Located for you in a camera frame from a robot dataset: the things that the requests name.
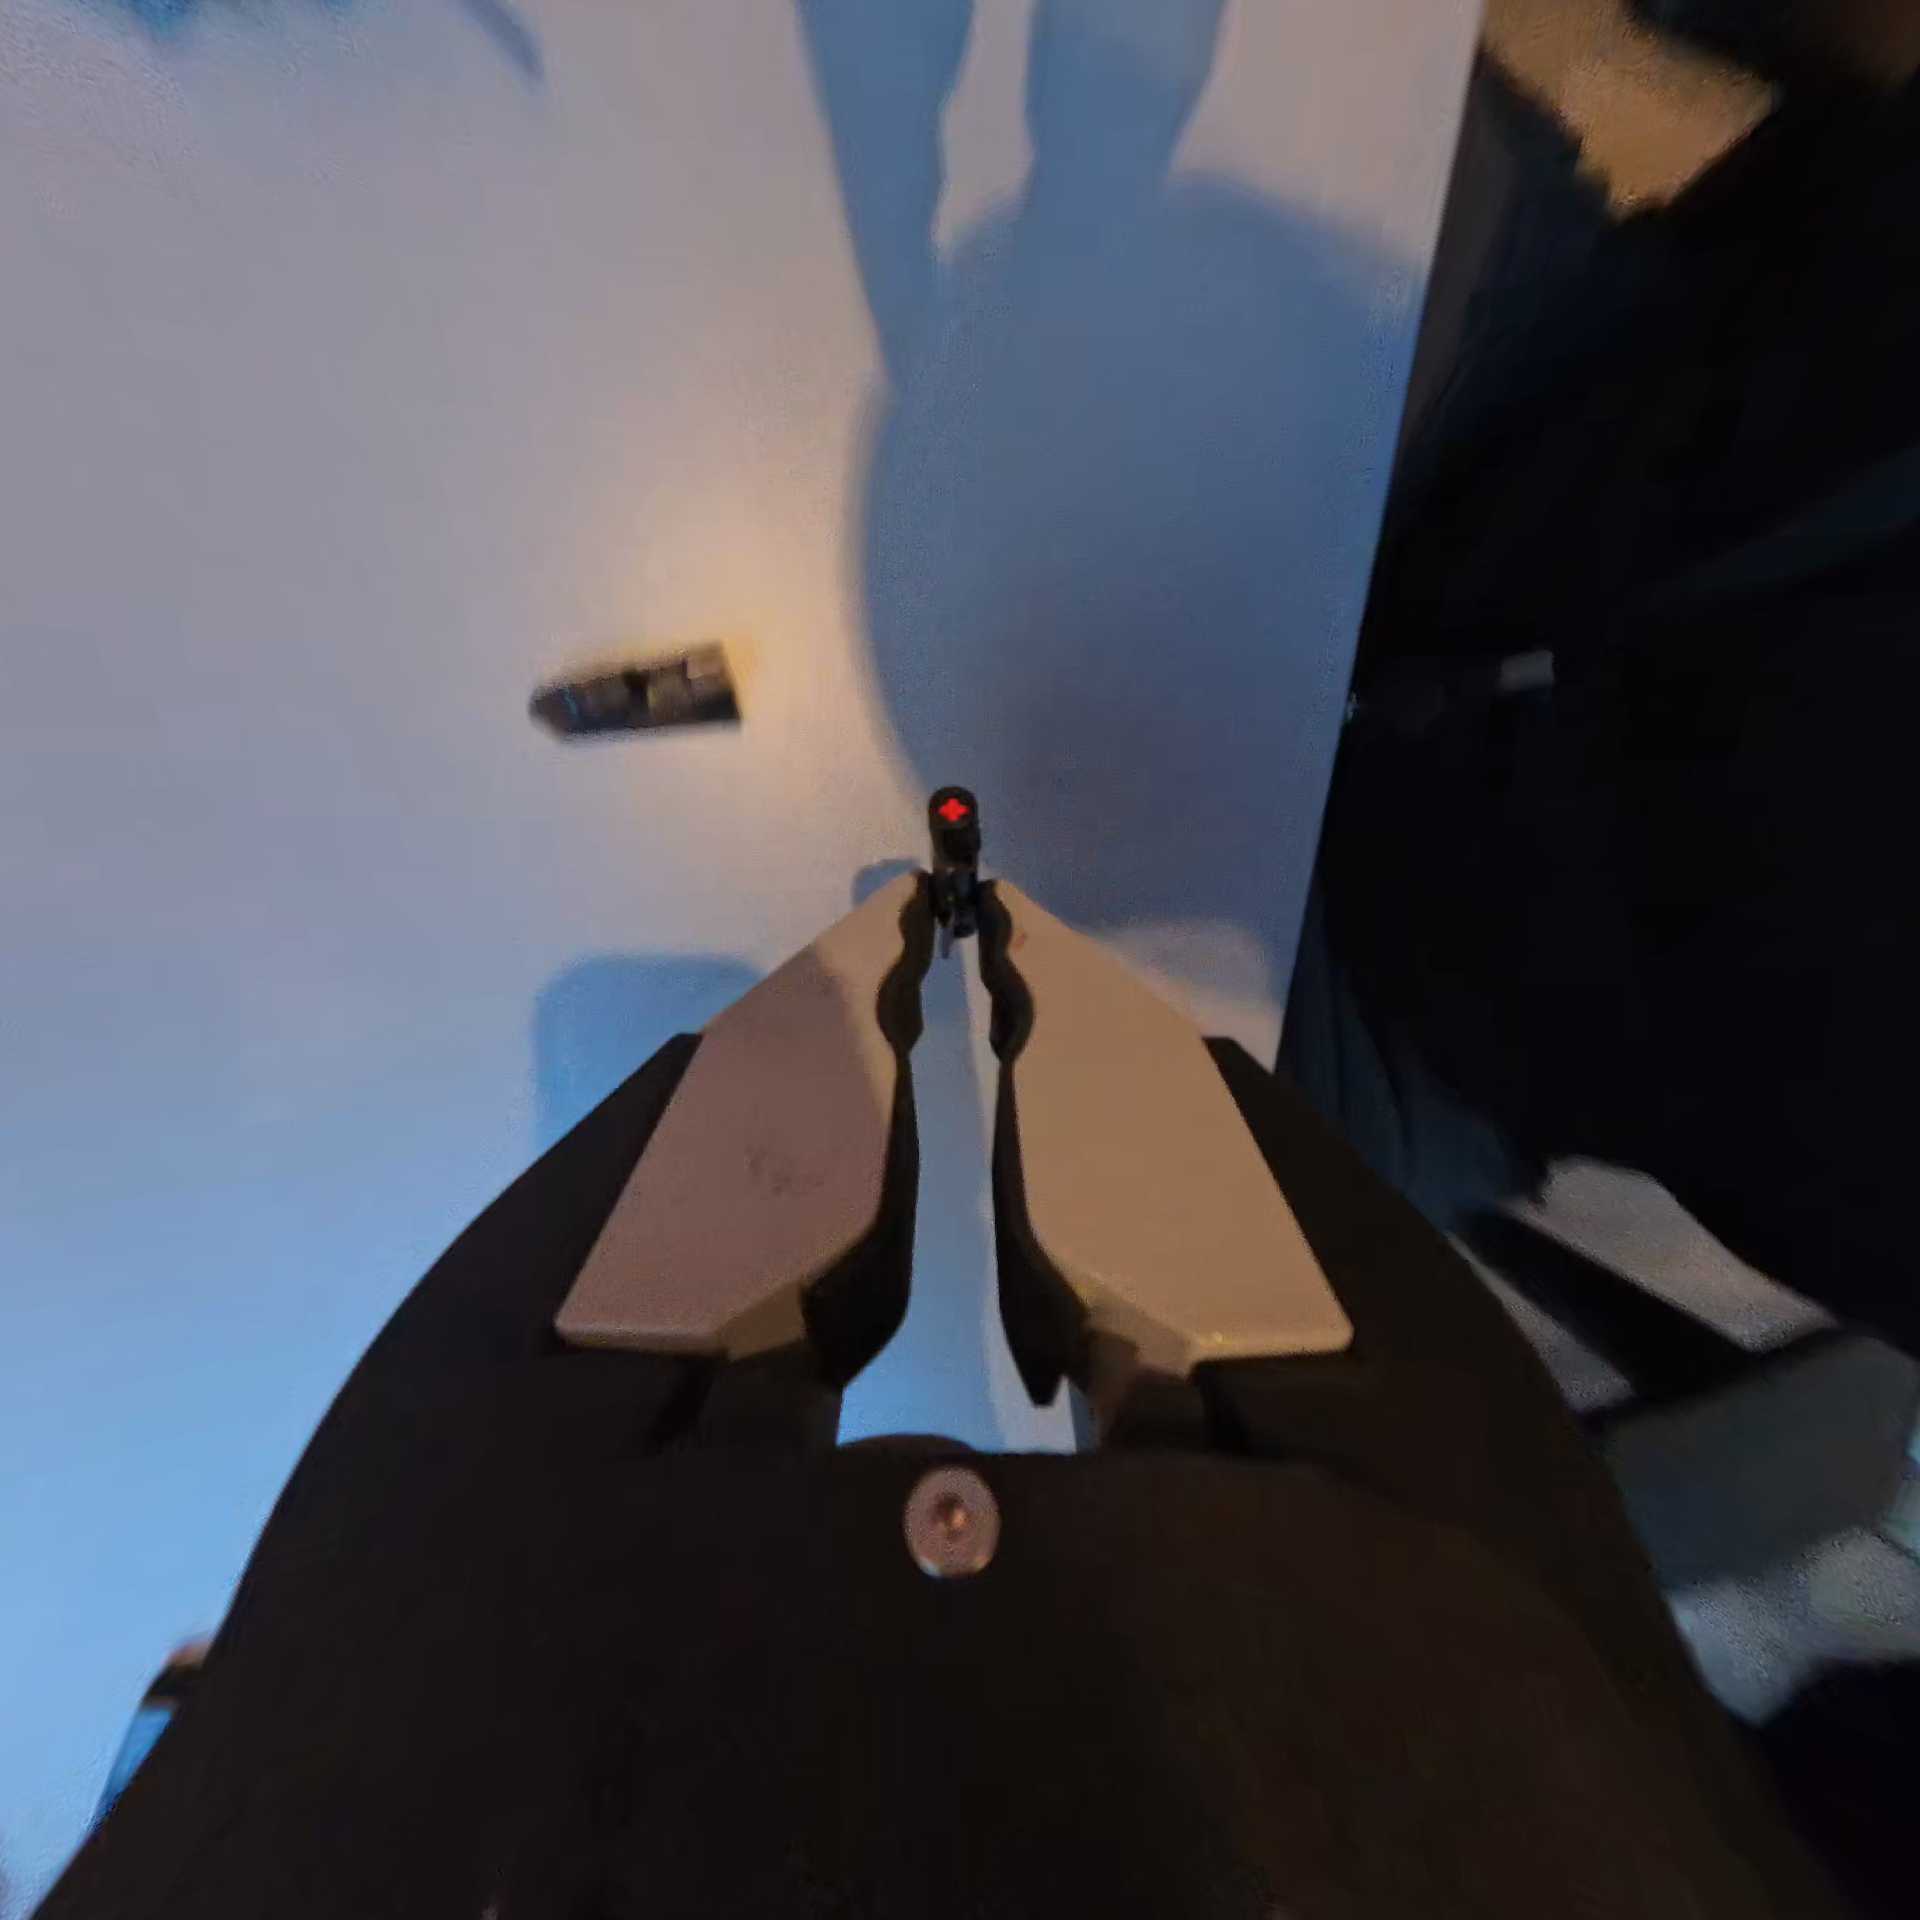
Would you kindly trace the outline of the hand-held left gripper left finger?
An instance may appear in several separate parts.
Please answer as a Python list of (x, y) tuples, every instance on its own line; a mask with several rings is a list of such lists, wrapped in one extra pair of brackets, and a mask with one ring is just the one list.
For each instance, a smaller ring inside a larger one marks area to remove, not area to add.
[(925, 877), (831, 924), (695, 1040), (555, 1316), (572, 1348), (744, 1361), (804, 1344), (848, 1384), (909, 1295)]

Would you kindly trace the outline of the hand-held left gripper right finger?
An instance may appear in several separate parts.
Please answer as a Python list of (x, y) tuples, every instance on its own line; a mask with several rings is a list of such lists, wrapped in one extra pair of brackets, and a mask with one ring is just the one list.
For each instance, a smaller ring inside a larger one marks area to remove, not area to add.
[(1104, 1357), (1194, 1384), (1209, 1365), (1341, 1355), (1340, 1303), (1209, 1040), (1008, 880), (981, 889), (996, 1094), (999, 1320), (1039, 1408)]

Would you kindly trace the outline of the small black toy brick assembly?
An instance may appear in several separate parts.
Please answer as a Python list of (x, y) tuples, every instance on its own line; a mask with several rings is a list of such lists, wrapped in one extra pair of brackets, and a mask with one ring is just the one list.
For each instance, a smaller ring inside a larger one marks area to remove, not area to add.
[(981, 910), (981, 819), (976, 795), (945, 783), (929, 797), (929, 904), (939, 956), (971, 940)]

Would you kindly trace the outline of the black toy brick beam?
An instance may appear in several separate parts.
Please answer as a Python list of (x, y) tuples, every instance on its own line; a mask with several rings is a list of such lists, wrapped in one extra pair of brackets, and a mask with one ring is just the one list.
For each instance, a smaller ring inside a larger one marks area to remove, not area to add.
[(565, 742), (744, 724), (736, 672), (720, 640), (578, 663), (536, 686), (527, 712)]

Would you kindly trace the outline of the grey desk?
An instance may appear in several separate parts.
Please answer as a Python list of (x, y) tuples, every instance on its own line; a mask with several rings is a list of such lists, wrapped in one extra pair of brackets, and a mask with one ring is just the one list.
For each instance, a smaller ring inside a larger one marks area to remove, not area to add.
[[(5, 1915), (421, 1275), (922, 859), (1269, 1055), (1483, 5), (5, 5)], [(528, 695), (720, 640), (738, 729)]]

